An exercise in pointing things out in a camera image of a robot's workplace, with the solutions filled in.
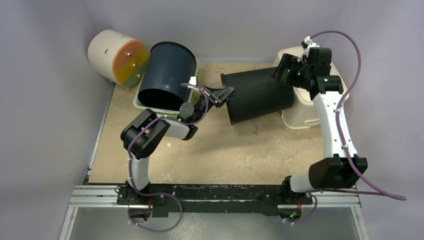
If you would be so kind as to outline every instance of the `black clamp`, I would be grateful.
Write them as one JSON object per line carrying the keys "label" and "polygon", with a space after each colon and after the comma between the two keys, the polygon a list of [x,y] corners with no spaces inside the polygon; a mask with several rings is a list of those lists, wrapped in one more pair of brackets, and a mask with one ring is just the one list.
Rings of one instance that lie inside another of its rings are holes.
{"label": "black clamp", "polygon": [[202,118],[206,109],[206,101],[208,101],[208,107],[206,111],[209,111],[213,106],[220,108],[225,104],[227,98],[234,91],[233,87],[223,88],[212,88],[203,86],[203,91],[207,95],[207,99],[203,96],[192,104],[191,102],[185,102],[179,109],[178,119],[181,119],[185,123],[193,123]]}
{"label": "black clamp", "polygon": [[330,75],[331,61],[331,49],[326,47],[311,47],[307,64],[298,61],[297,56],[285,53],[272,78],[284,81],[289,86],[307,90],[311,100],[318,93],[325,94],[327,91],[342,94],[342,80],[337,75]]}

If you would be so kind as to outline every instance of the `gray wall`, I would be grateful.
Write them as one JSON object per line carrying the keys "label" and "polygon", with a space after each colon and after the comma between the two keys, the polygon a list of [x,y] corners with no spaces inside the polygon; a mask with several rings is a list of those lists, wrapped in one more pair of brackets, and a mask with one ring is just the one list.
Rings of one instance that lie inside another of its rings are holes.
{"label": "gray wall", "polygon": [[2,0],[0,32],[0,239],[57,239],[112,90],[99,31],[80,0]]}
{"label": "gray wall", "polygon": [[[350,0],[334,29],[359,45],[362,71],[346,103],[350,134],[365,176],[406,202],[361,196],[371,239],[423,239],[424,2]],[[349,85],[357,58],[350,42],[329,35],[324,46]],[[361,182],[361,190],[370,188]]]}
{"label": "gray wall", "polygon": [[85,0],[100,30],[148,48],[185,45],[205,61],[274,61],[308,34],[332,29],[347,0]]}

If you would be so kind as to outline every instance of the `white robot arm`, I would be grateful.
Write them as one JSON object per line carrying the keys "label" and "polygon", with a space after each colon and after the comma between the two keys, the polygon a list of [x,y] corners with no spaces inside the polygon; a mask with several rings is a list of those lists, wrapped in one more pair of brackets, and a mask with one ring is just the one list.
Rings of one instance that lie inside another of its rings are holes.
{"label": "white robot arm", "polygon": [[[359,177],[349,165],[344,148],[349,149],[350,157],[361,173],[367,169],[368,163],[366,158],[358,157],[346,124],[343,105],[337,109],[343,87],[339,76],[330,75],[332,52],[329,48],[319,47],[309,36],[302,46],[304,52],[300,57],[290,54],[282,56],[273,78],[309,92],[321,123],[324,154],[323,160],[312,164],[308,172],[289,178],[290,189],[295,193],[304,193],[314,189],[351,188]],[[339,114],[346,145],[342,144],[339,136],[336,114]]]}
{"label": "white robot arm", "polygon": [[138,190],[142,190],[149,184],[149,158],[163,137],[181,140],[191,139],[198,128],[190,123],[199,121],[211,107],[220,108],[233,90],[232,87],[211,88],[203,86],[207,98],[201,97],[195,104],[190,102],[182,104],[177,117],[179,120],[174,118],[163,119],[150,109],[145,109],[138,115],[121,133],[120,138],[126,150],[143,128],[146,128],[153,121],[155,121],[155,124],[149,128],[149,132],[141,135],[131,148],[130,176],[132,176],[133,181],[130,177],[127,179],[131,187],[136,186]]}

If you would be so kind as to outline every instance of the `purple cable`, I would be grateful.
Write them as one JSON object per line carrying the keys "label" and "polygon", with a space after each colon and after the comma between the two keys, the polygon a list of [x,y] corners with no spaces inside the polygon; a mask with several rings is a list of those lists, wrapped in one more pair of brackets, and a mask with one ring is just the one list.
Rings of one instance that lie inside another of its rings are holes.
{"label": "purple cable", "polygon": [[[357,57],[358,57],[358,67],[357,67],[357,71],[356,71],[356,76],[355,76],[355,78],[354,78],[354,80],[353,80],[353,82],[352,82],[352,85],[347,89],[347,91],[343,94],[343,96],[341,96],[341,99],[340,99],[340,101],[338,102],[338,104],[337,104],[337,109],[340,109],[340,107],[342,106],[342,104],[343,104],[343,101],[345,100],[345,98],[346,98],[346,96],[352,91],[352,89],[355,87],[355,84],[357,83],[357,81],[358,81],[358,78],[359,78],[359,73],[361,72],[361,52],[359,51],[359,48],[358,48],[358,45],[356,44],[356,42],[349,36],[349,35],[347,35],[346,33],[344,33],[344,32],[342,32],[342,31],[336,31],[336,30],[330,30],[330,31],[323,31],[323,32],[320,32],[320,33],[317,33],[317,34],[315,34],[315,35],[313,35],[313,36],[311,36],[310,38],[311,39],[313,39],[313,38],[315,38],[316,36],[319,36],[319,35],[321,35],[321,34],[326,34],[326,33],[335,33],[335,34],[340,34],[340,35],[343,35],[343,36],[345,36],[347,39],[349,39],[349,41],[353,44],[353,46],[355,47],[355,50],[356,50],[356,54],[357,54]],[[345,139],[345,135],[343,134],[343,130],[342,130],[342,126],[341,126],[341,124],[340,124],[340,114],[336,114],[335,115],[335,122],[336,122],[336,124],[337,124],[337,130],[338,130],[338,134],[340,135],[340,138],[341,138],[341,143],[343,144],[343,146],[345,146],[346,145],[346,139]],[[350,155],[350,153],[349,153],[349,149],[347,148],[347,147],[344,147],[344,152],[346,153],[346,156],[347,156],[347,160],[349,161],[349,164],[350,164],[350,166],[352,167],[352,169],[353,169],[353,171],[358,175],[358,177],[360,178],[360,179],[362,179],[366,184],[368,184],[371,188],[373,188],[374,190],[376,190],[378,193],[380,193],[379,195],[381,195],[381,196],[386,196],[386,197],[389,197],[389,198],[392,198],[392,199],[396,199],[396,200],[401,200],[401,201],[406,201],[407,200],[407,198],[405,197],[405,196],[402,196],[402,195],[396,195],[396,194],[392,194],[392,193],[389,193],[389,192],[387,192],[387,191],[385,191],[385,190],[383,190],[383,189],[381,189],[381,188],[379,188],[378,186],[376,186],[374,183],[372,183],[370,180],[368,180],[364,175],[362,175],[361,174],[361,172],[359,172],[359,170],[357,169],[357,167],[355,166],[355,164],[354,164],[354,162],[353,162],[353,160],[352,160],[352,158],[351,158],[351,155]]]}
{"label": "purple cable", "polygon": [[134,139],[129,143],[128,148],[127,148],[127,152],[128,152],[128,155],[129,155],[129,161],[128,161],[129,179],[131,181],[131,185],[134,188],[135,192],[137,194],[141,195],[141,196],[144,196],[144,197],[153,197],[153,196],[160,196],[160,195],[168,196],[168,197],[170,197],[170,198],[172,198],[173,200],[176,201],[176,203],[178,204],[178,207],[179,207],[179,212],[181,213],[179,215],[178,221],[176,221],[176,223],[173,226],[171,226],[169,228],[166,228],[166,229],[159,229],[158,230],[158,229],[153,229],[153,228],[150,228],[150,227],[146,227],[146,226],[140,225],[137,222],[135,222],[131,218],[131,214],[130,214],[130,210],[131,209],[130,208],[128,209],[128,219],[129,219],[129,222],[130,223],[132,223],[136,227],[139,227],[139,228],[142,228],[144,230],[148,230],[148,231],[151,231],[151,232],[154,232],[154,233],[164,233],[164,232],[168,232],[168,231],[174,229],[181,222],[181,219],[183,218],[183,206],[181,205],[181,202],[175,196],[173,196],[173,195],[171,195],[169,193],[165,193],[165,192],[142,193],[141,191],[138,190],[138,188],[136,187],[136,183],[134,182],[134,179],[133,179],[133,165],[132,165],[132,163],[133,163],[134,158],[133,158],[133,154],[131,154],[131,149],[133,148],[133,145],[137,141],[137,139],[139,139],[149,128],[151,128],[154,124],[156,124],[157,122],[159,122],[162,119],[167,119],[167,120],[175,121],[175,122],[184,124],[186,126],[197,124],[198,122],[200,122],[201,120],[203,120],[203,118],[205,117],[206,113],[208,112],[208,107],[209,107],[208,96],[206,95],[206,93],[200,87],[198,87],[196,85],[192,85],[192,84],[188,84],[188,83],[182,83],[181,86],[182,87],[191,86],[191,87],[199,90],[202,93],[204,99],[206,100],[206,108],[205,108],[204,113],[201,116],[201,118],[199,120],[195,121],[195,122],[189,122],[189,123],[182,122],[182,121],[177,120],[177,119],[174,119],[174,118],[167,118],[166,116],[161,116],[161,117],[155,118],[153,121],[151,121],[149,124],[147,124],[146,127],[144,127],[141,130],[141,132],[139,134],[137,134],[137,136],[134,137]]}
{"label": "purple cable", "polygon": [[317,210],[318,199],[315,195],[313,195],[311,193],[309,193],[309,194],[310,194],[311,197],[313,197],[313,199],[315,199],[315,205],[313,205],[313,208],[308,215],[306,215],[304,218],[300,219],[299,221],[294,222],[294,224],[301,224],[301,223],[305,222],[306,220],[308,220],[312,216],[312,214],[314,214],[315,210]]}

